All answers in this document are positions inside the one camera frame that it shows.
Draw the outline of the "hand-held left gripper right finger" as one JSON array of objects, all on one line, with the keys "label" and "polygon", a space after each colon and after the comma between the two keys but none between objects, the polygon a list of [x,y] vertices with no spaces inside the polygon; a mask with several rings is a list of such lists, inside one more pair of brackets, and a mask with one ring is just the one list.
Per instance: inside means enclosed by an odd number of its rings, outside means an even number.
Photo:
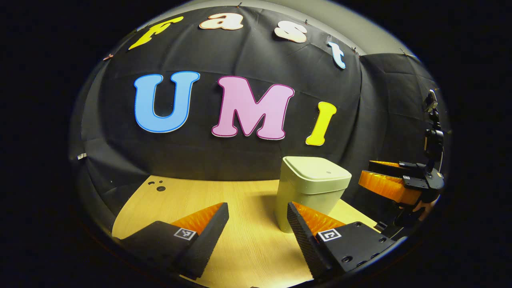
[{"label": "hand-held left gripper right finger", "polygon": [[294,201],[287,219],[315,280],[355,270],[395,244],[360,221],[344,224]]}]

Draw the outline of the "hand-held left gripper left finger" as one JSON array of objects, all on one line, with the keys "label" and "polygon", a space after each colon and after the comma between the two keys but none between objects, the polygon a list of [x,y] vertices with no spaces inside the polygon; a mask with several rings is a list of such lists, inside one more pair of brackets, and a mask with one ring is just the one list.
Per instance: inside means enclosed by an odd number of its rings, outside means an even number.
[{"label": "hand-held left gripper left finger", "polygon": [[229,219],[221,202],[168,224],[154,221],[121,243],[149,265],[190,279],[202,276]]}]

